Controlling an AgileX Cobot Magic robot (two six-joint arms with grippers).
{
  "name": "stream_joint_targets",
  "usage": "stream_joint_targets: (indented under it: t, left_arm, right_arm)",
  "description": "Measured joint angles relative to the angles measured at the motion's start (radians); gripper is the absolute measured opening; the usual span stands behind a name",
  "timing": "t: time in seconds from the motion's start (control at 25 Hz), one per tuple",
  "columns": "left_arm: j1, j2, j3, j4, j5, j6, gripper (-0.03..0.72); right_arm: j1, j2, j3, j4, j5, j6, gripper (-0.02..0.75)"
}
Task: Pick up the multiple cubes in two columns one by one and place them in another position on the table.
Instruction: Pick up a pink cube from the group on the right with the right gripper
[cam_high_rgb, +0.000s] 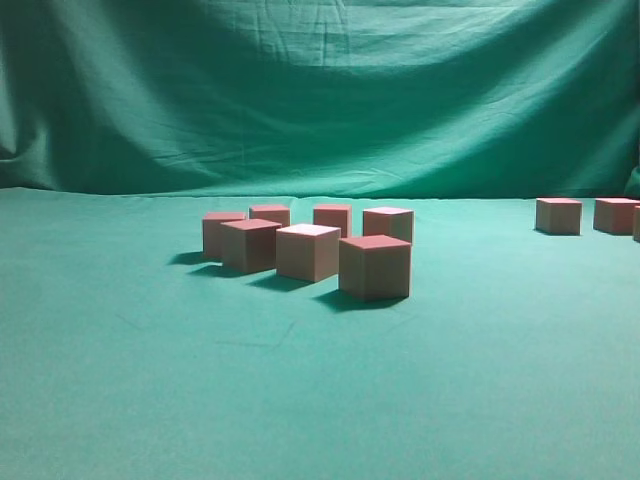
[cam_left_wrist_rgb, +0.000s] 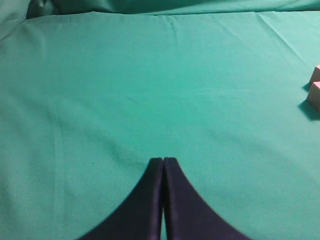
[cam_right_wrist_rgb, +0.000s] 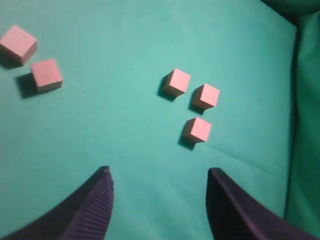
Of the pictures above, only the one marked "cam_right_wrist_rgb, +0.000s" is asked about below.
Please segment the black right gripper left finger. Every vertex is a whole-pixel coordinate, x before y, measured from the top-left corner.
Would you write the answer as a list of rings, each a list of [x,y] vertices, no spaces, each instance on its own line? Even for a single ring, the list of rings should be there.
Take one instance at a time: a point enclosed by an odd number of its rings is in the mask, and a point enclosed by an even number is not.
[[[101,166],[70,196],[6,240],[103,240],[114,206],[114,181]]]

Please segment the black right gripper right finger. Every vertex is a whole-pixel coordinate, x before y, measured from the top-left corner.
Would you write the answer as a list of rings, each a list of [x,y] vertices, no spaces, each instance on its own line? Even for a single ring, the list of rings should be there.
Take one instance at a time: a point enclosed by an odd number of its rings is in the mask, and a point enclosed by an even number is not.
[[[206,213],[216,240],[314,240],[268,210],[221,168],[208,170]]]

